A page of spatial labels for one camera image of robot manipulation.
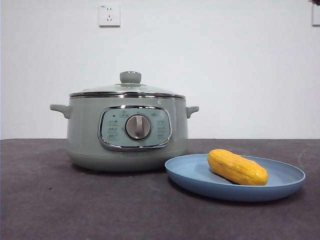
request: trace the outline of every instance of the lid knob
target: lid knob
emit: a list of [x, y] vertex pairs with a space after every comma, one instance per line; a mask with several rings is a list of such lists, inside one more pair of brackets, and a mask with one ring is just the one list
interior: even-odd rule
[[137, 71], [123, 71], [120, 73], [122, 84], [139, 84], [141, 82], [141, 73]]

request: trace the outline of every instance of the plate rim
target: plate rim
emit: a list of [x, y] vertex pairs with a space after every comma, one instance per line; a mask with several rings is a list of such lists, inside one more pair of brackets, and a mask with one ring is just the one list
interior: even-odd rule
[[241, 184], [231, 184], [231, 183], [220, 183], [220, 182], [211, 182], [211, 181], [204, 181], [204, 180], [199, 180], [199, 179], [195, 179], [195, 178], [192, 178], [192, 177], [188, 177], [188, 176], [184, 176], [184, 175], [181, 175], [181, 174], [178, 174], [176, 172], [173, 172], [171, 170], [168, 169], [167, 167], [167, 164], [171, 161], [174, 161], [174, 159], [178, 159], [178, 158], [183, 158], [183, 157], [187, 157], [187, 156], [205, 156], [208, 154], [207, 153], [198, 153], [198, 154], [189, 154], [189, 155], [181, 155], [181, 156], [176, 156], [176, 157], [173, 157], [173, 158], [170, 158], [169, 160], [167, 160], [165, 163], [164, 163], [164, 167], [166, 169], [166, 171], [169, 171], [170, 173], [172, 174], [176, 174], [180, 177], [183, 177], [183, 178], [186, 178], [186, 179], [189, 179], [189, 180], [193, 180], [193, 181], [199, 181], [199, 182], [202, 182], [202, 183], [207, 183], [207, 184], [216, 184], [216, 185], [222, 185], [222, 186], [232, 186], [232, 187], [236, 187], [236, 188], [281, 188], [281, 187], [287, 187], [287, 186], [292, 186], [292, 185], [295, 185], [295, 184], [299, 184], [301, 182], [303, 182], [306, 178], [306, 173], [300, 169], [299, 167], [297, 166], [294, 166], [294, 165], [291, 165], [289, 163], [286, 163], [286, 162], [282, 162], [282, 161], [278, 161], [278, 160], [273, 160], [273, 159], [269, 159], [269, 158], [265, 158], [265, 157], [259, 157], [259, 156], [249, 156], [249, 155], [240, 155], [242, 157], [251, 157], [251, 158], [257, 158], [257, 159], [263, 159], [263, 160], [268, 160], [268, 161], [272, 161], [272, 162], [277, 162], [277, 163], [280, 163], [280, 164], [284, 164], [284, 165], [288, 165], [290, 167], [293, 167], [293, 168], [296, 168], [298, 171], [302, 172], [303, 176], [301, 179], [299, 179], [298, 181], [294, 181], [294, 182], [290, 182], [290, 183], [287, 183], [287, 184], [283, 184], [283, 185], [275, 185], [275, 186], [266, 186], [266, 185], [241, 185]]

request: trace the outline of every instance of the wall outlet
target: wall outlet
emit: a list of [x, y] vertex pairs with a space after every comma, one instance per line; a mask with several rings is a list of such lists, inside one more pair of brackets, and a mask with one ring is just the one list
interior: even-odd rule
[[312, 5], [312, 26], [320, 27], [320, 6]]
[[99, 26], [120, 26], [120, 4], [108, 3], [99, 6]]

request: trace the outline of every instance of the glass lid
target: glass lid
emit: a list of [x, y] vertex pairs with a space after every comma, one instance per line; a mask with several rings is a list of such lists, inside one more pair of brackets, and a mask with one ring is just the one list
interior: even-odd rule
[[98, 98], [112, 96], [186, 98], [185, 96], [178, 95], [159, 87], [140, 84], [141, 73], [137, 71], [121, 72], [120, 81], [121, 83], [115, 85], [85, 89], [81, 92], [71, 93], [69, 96], [70, 98]]

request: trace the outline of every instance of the button label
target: button label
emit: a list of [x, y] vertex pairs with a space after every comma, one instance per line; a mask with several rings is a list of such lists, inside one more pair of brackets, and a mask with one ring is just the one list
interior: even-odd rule
[[123, 110], [123, 111], [121, 111], [121, 113], [120, 113], [120, 117], [121, 117], [121, 118], [127, 118], [127, 117], [129, 117], [129, 113], [127, 113], [127, 111]]
[[109, 120], [108, 126], [118, 126], [118, 121], [117, 120]]
[[118, 140], [118, 134], [109, 134], [108, 140], [111, 140], [111, 141]]
[[110, 133], [110, 134], [116, 134], [117, 132], [118, 132], [117, 127], [109, 127], [108, 128], [108, 133]]
[[166, 139], [165, 135], [163, 133], [158, 134], [158, 139]]
[[157, 130], [158, 133], [165, 133], [167, 131], [167, 129], [164, 126], [158, 127]]
[[158, 120], [157, 121], [157, 125], [158, 126], [164, 126], [165, 125], [165, 121], [164, 120]]

